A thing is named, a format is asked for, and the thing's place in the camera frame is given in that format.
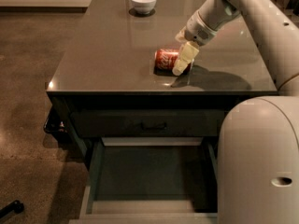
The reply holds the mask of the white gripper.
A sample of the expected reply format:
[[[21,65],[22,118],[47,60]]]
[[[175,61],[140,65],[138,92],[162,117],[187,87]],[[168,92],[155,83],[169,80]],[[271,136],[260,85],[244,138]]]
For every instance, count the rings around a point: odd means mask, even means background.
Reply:
[[[178,51],[172,73],[175,76],[180,76],[199,53],[199,46],[204,46],[210,42],[216,36],[216,33],[215,30],[204,23],[199,12],[195,11],[188,19],[185,30],[180,30],[175,36],[177,42],[184,44],[181,45]]]

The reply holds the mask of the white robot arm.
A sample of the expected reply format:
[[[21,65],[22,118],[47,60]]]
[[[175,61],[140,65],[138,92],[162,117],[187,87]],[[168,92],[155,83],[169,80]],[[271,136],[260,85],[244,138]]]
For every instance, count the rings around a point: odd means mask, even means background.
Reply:
[[[235,17],[242,17],[264,67],[249,72],[258,97],[221,125],[218,224],[299,224],[299,30],[271,0],[206,0],[177,35],[174,75]]]

